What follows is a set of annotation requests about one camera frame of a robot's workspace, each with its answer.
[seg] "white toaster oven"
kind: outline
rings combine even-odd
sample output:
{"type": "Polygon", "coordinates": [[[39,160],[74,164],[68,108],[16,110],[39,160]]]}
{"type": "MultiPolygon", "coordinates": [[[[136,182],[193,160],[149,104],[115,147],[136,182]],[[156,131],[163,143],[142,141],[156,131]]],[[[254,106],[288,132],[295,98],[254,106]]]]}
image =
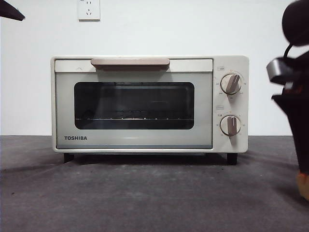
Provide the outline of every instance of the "white toaster oven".
{"type": "Polygon", "coordinates": [[[248,148],[244,56],[54,57],[55,152],[237,153],[248,148]]]}

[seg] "table surface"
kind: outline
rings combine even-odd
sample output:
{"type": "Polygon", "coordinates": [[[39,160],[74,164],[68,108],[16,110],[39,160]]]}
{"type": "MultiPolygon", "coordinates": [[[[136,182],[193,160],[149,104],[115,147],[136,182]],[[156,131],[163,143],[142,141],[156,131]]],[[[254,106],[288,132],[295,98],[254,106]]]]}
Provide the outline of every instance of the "table surface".
{"type": "Polygon", "coordinates": [[[1,137],[2,232],[308,231],[290,136],[226,155],[78,155],[49,136],[1,137]]]}

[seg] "control knob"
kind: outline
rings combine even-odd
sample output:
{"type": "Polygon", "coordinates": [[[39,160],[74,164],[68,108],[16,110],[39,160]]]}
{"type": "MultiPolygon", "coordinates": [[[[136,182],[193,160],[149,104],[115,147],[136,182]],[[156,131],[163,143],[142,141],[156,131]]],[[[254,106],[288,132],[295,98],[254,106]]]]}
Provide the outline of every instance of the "control knob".
{"type": "Polygon", "coordinates": [[[235,94],[241,88],[242,80],[238,74],[228,74],[221,80],[221,89],[226,94],[235,94]]]}
{"type": "Polygon", "coordinates": [[[220,122],[222,132],[228,136],[234,136],[240,131],[240,120],[233,116],[225,116],[220,122]]]}

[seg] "toshiba logo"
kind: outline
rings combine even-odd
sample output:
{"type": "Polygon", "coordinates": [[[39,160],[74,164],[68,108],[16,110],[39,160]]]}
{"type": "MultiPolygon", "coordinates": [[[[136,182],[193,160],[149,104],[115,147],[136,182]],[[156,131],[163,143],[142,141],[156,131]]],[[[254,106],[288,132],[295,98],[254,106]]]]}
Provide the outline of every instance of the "toshiba logo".
{"type": "Polygon", "coordinates": [[[64,136],[65,140],[87,140],[86,136],[64,136]]]}

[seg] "oven door handle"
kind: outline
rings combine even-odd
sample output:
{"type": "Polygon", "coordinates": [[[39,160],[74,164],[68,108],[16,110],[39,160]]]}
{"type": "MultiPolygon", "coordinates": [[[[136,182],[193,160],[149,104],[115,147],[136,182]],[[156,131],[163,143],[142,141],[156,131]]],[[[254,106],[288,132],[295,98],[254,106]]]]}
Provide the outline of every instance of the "oven door handle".
{"type": "Polygon", "coordinates": [[[91,64],[98,70],[108,72],[161,71],[169,69],[167,58],[94,58],[91,64]]]}

